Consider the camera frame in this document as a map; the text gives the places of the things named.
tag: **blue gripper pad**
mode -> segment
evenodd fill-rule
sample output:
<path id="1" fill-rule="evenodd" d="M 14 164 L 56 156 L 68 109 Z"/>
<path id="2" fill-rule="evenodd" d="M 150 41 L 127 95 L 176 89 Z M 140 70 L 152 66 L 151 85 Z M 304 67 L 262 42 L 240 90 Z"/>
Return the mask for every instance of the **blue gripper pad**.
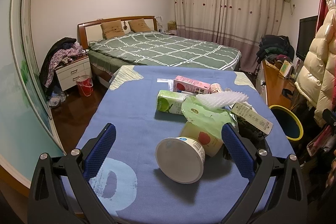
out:
<path id="1" fill-rule="evenodd" d="M 228 124 L 222 127 L 222 140 L 241 176 L 251 181 L 255 175 L 253 158 Z"/>
<path id="2" fill-rule="evenodd" d="M 101 135 L 96 145 L 85 159 L 83 177 L 89 181 L 94 178 L 102 166 L 107 154 L 116 140 L 117 131 L 111 124 Z"/>

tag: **brown pillow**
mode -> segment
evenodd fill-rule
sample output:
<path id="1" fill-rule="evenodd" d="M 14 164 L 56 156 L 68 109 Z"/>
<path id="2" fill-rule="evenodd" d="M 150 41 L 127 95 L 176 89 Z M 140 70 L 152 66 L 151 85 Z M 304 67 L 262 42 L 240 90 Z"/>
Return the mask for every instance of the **brown pillow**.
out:
<path id="1" fill-rule="evenodd" d="M 101 28 L 106 39 L 125 35 L 123 27 L 121 26 L 121 20 L 103 22 Z"/>
<path id="2" fill-rule="evenodd" d="M 128 22 L 131 31 L 133 32 L 148 32 L 151 31 L 150 27 L 147 26 L 145 23 L 145 20 L 142 19 L 136 19 L 136 20 L 131 20 Z"/>

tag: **blue tablecloth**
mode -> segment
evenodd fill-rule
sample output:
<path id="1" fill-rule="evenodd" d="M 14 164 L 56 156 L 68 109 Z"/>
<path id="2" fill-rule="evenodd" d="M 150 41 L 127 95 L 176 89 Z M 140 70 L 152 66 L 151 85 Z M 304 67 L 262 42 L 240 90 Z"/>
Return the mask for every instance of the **blue tablecloth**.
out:
<path id="1" fill-rule="evenodd" d="M 267 137 L 273 156 L 286 158 L 293 153 L 260 95 L 248 85 L 236 85 L 233 71 L 163 66 L 135 66 L 134 70 L 144 78 L 106 92 L 77 146 L 82 148 L 96 137 L 106 123 L 115 125 L 117 139 L 90 184 L 106 209 L 118 219 L 148 224 L 219 223 L 248 183 L 221 151 L 206 158 L 203 176 L 196 183 L 179 184 L 162 173 L 155 159 L 156 145 L 164 138 L 179 136 L 186 119 L 156 112 L 159 90 L 168 89 L 167 83 L 157 83 L 158 78 L 182 75 L 247 94 L 255 110 L 274 124 Z M 271 178 L 257 211 L 263 209 L 273 182 Z"/>

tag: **bed frame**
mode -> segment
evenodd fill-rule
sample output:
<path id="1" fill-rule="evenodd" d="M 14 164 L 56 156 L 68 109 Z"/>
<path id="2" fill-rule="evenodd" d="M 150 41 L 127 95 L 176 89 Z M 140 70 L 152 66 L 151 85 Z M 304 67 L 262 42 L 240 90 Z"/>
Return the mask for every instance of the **bed frame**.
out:
<path id="1" fill-rule="evenodd" d="M 101 18 L 101 19 L 98 19 L 98 20 L 95 20 L 95 21 L 90 21 L 90 22 L 85 22 L 85 23 L 78 24 L 78 37 L 79 37 L 79 40 L 80 40 L 79 42 L 82 45 L 84 50 L 87 50 L 89 48 L 88 36 L 87 36 L 87 33 L 86 33 L 87 32 L 86 28 L 88 28 L 88 27 L 101 25 L 103 22 L 121 20 L 121 23 L 123 25 L 123 29 L 125 31 L 129 31 L 128 21 L 134 20 L 134 19 L 141 19 L 141 18 L 143 18 L 146 22 L 148 22 L 148 21 L 151 22 L 150 20 L 152 20 L 152 25 L 149 26 L 149 27 L 152 27 L 152 29 L 154 29 L 155 31 L 158 30 L 155 16 L 116 17 L 116 18 L 107 18 L 107 19 L 102 19 Z M 95 75 L 101 77 L 103 80 L 105 80 L 107 82 L 109 82 L 112 78 L 112 76 L 109 75 L 107 72 L 105 72 L 103 70 L 100 70 L 93 65 L 91 65 L 91 70 Z"/>

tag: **wardrobe door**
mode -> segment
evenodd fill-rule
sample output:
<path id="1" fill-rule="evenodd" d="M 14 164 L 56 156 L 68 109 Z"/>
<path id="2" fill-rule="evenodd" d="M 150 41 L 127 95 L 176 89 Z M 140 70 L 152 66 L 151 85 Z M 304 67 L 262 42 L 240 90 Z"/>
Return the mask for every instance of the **wardrobe door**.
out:
<path id="1" fill-rule="evenodd" d="M 21 30 L 22 30 L 22 41 L 24 54 L 30 73 L 31 80 L 33 82 L 35 91 L 38 95 L 38 98 L 47 113 L 48 117 L 52 119 L 51 110 L 48 106 L 48 101 L 44 92 L 42 90 L 41 82 L 39 80 L 39 70 L 37 67 L 37 62 L 34 53 L 34 46 L 31 36 L 31 27 L 30 27 L 30 0 L 22 0 L 21 3 Z"/>
<path id="2" fill-rule="evenodd" d="M 35 90 L 33 79 L 29 72 L 27 60 L 24 53 L 24 46 L 21 32 L 21 3 L 22 0 L 11 0 L 10 5 L 10 33 L 14 62 L 19 73 L 20 81 L 28 103 L 33 108 L 36 116 L 45 128 L 46 132 L 53 137 L 49 116 L 43 107 L 41 100 Z"/>
<path id="3" fill-rule="evenodd" d="M 11 39 L 21 40 L 21 32 L 11 29 L 14 19 L 10 23 L 10 17 L 13 17 L 11 9 L 20 15 L 20 3 L 21 0 L 0 0 L 0 165 L 30 187 L 40 154 L 62 156 L 63 152 L 36 116 L 26 94 L 26 85 L 22 85 L 22 75 L 16 69 Z M 15 44 L 15 47 L 22 50 L 21 45 Z"/>

